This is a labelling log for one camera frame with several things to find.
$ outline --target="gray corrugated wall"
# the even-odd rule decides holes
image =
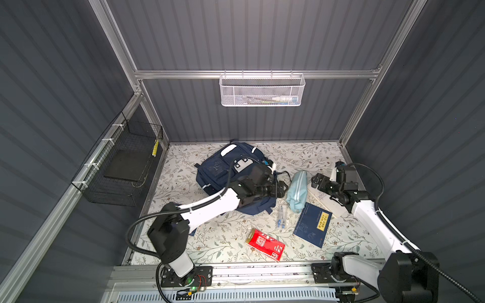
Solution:
[[[139,70],[379,65],[411,1],[109,0]],[[339,139],[366,80],[307,80],[297,108],[225,108],[214,80],[145,80],[172,142]]]
[[[410,1],[109,0],[137,69],[372,69]]]
[[[88,1],[0,1],[0,53],[1,281],[133,92]],[[122,227],[136,215],[81,201],[20,301],[42,282],[71,291],[47,301],[81,292],[94,302],[100,290],[89,287],[120,262]]]
[[[347,146],[384,178],[393,223],[482,300],[484,16],[485,1],[428,1]],[[440,301],[471,302],[444,279]]]
[[[171,142],[338,140],[369,80],[307,80],[298,107],[224,107],[218,80],[145,80]]]

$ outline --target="black cable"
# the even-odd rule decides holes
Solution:
[[[362,281],[360,280],[360,282],[362,282],[365,286],[367,286],[368,288],[372,289],[373,292],[375,292],[375,294],[373,294],[372,296],[368,297],[368,298],[365,298],[365,299],[360,299],[360,300],[357,300],[357,301],[354,301],[354,303],[364,303],[364,302],[368,302],[368,301],[371,301],[371,300],[374,300],[374,299],[377,299],[381,296],[381,293],[372,285],[368,284],[367,282],[365,281]]]
[[[219,200],[227,192],[227,190],[229,189],[229,184],[231,183],[231,177],[232,177],[231,176],[231,172],[232,172],[232,168],[234,167],[234,163],[237,163],[237,161],[240,160],[240,159],[251,159],[251,160],[256,161],[257,163],[259,163],[259,160],[256,160],[255,158],[248,157],[248,156],[240,156],[240,157],[234,158],[234,160],[229,165],[229,172],[227,174],[226,186],[224,187],[224,190],[220,193],[220,195],[218,195],[217,197],[215,197],[215,198],[213,198],[213,199],[211,199],[211,200],[209,200],[207,202],[204,202],[204,203],[201,203],[199,205],[194,206],[192,208],[192,210],[196,210],[196,209],[205,207],[205,206],[207,206],[207,205],[209,205],[209,204],[211,204],[211,203]],[[128,230],[125,233],[125,243],[126,243],[126,245],[128,247],[130,247],[135,252],[138,252],[138,253],[141,253],[141,254],[150,255],[150,256],[154,256],[156,258],[159,258],[158,257],[158,254],[156,252],[153,252],[153,251],[149,251],[149,250],[140,248],[140,247],[136,246],[134,243],[132,243],[131,242],[131,239],[130,239],[130,236],[129,236],[130,232],[135,228],[135,226],[137,226],[138,224],[140,224],[141,222],[143,222],[145,220],[148,220],[148,219],[151,219],[151,218],[160,216],[160,215],[179,215],[179,214],[183,214],[183,213],[190,212],[190,211],[191,210],[189,208],[186,208],[186,209],[177,209],[177,210],[164,210],[164,211],[155,212],[155,213],[148,214],[146,216],[143,216],[143,217],[138,218],[135,222],[133,222],[128,227]]]
[[[357,165],[357,166],[362,166],[362,167],[365,167],[367,168],[368,170],[370,170],[371,172],[374,173],[374,175],[379,179],[379,181],[381,182],[381,192],[378,194],[378,196],[376,197],[375,201],[374,201],[374,209],[377,211],[377,210],[380,210],[379,209],[379,198],[382,196],[382,194],[384,193],[384,180],[381,178],[381,176],[372,168],[370,168],[369,166],[367,165],[364,165],[364,164],[361,164],[361,163],[350,163],[350,164],[347,164],[347,166],[351,166],[351,165]],[[389,231],[401,242],[403,243],[403,245],[409,249],[413,254],[415,254],[419,259],[421,259],[424,263],[426,263],[429,267],[431,267],[432,269],[436,270],[440,275],[442,275],[446,280],[448,280],[451,284],[455,285],[459,290],[461,290],[462,292],[464,292],[467,296],[469,296],[474,302],[476,303],[482,303],[482,300],[480,300],[480,298],[478,298],[473,292],[471,292],[471,290],[469,290],[468,288],[466,288],[464,285],[462,285],[460,282],[456,281],[455,279],[453,279],[453,277],[451,277],[450,275],[448,275],[447,273],[445,273],[442,269],[440,269],[438,266],[436,266],[435,264],[433,264],[430,260],[428,260],[425,256],[423,256],[417,249],[415,249],[413,246],[411,246],[411,244],[409,244],[408,242],[405,242],[407,239],[405,239],[403,236],[401,236],[401,234],[394,229],[394,227],[392,227],[391,224],[389,224],[389,222],[385,219],[384,215],[381,213],[381,212],[376,212],[376,215],[379,217],[379,219],[382,221],[382,223],[384,223],[384,225],[389,229]]]
[[[157,266],[157,269],[155,270],[155,282],[157,282],[158,293],[162,296],[162,299],[167,303],[172,303],[168,300],[167,297],[165,297],[165,295],[162,292],[162,287],[160,286],[160,267],[162,267],[162,265],[163,264],[160,262]]]
[[[290,173],[287,172],[287,171],[282,171],[281,173],[286,173],[288,175],[288,178],[290,178],[290,184],[291,184],[291,177],[290,177]]]

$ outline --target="black wire rack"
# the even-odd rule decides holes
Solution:
[[[84,179],[72,180],[71,183],[89,202],[134,207],[145,202],[155,175],[157,165],[153,163],[158,163],[163,151],[162,127],[132,120],[125,120],[117,126],[110,139],[103,139],[104,147],[95,160],[79,168],[78,172],[84,166],[88,166]],[[153,156],[155,146],[157,152],[156,156]],[[129,181],[105,176],[118,151],[140,153],[143,159],[146,154],[145,167],[138,180]]]

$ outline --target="floral tablecloth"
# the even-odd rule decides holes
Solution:
[[[337,143],[253,145],[277,164],[278,171],[286,170],[293,177],[299,170],[306,170],[310,173],[308,181],[310,175],[317,172],[329,175],[334,163],[343,161]],[[207,197],[195,181],[197,169],[194,164],[201,163],[222,147],[219,144],[170,146],[149,212],[160,211],[163,205],[171,201],[188,204]],[[278,179],[289,184],[286,175],[280,175]],[[310,195],[307,202],[322,207]],[[274,209],[277,210],[282,203],[286,201],[278,199]],[[374,239],[352,214],[332,217],[322,248],[293,235],[299,216],[288,209],[287,228],[282,231],[276,227],[277,211],[271,214],[265,211],[255,216],[230,211],[199,226],[195,235],[189,236],[186,250],[194,263],[271,261],[245,244],[247,235],[254,227],[286,244],[281,261],[326,260],[331,259],[337,251],[354,251],[366,258],[383,257]],[[138,241],[138,246],[149,250],[153,250],[153,246],[146,231],[153,220],[145,222]],[[157,263],[157,258],[140,253],[135,253],[131,262],[132,265]]]

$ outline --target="white vent grille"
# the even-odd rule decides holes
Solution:
[[[250,288],[250,289],[208,289],[196,293],[190,300],[175,300],[175,292],[164,291],[171,302],[263,302],[263,301],[296,301],[326,300],[339,301],[333,288],[325,287],[287,287],[287,288]],[[118,303],[164,302],[157,291],[123,291],[118,296]]]
[[[224,106],[300,106],[305,88],[303,75],[283,78],[228,78],[221,74]]]

